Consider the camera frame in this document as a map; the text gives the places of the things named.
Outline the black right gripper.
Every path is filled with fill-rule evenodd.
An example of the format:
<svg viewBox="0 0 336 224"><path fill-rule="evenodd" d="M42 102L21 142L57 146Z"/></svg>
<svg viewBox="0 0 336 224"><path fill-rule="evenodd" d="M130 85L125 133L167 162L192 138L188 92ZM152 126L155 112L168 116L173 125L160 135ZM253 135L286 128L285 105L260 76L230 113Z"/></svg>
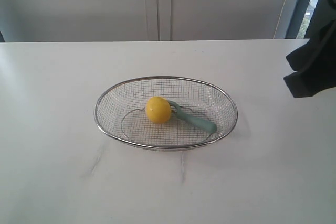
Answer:
<svg viewBox="0 0 336 224"><path fill-rule="evenodd" d="M318 0L309 28L307 43L286 56L292 70L298 71L284 77L294 98L335 88L335 0Z"/></svg>

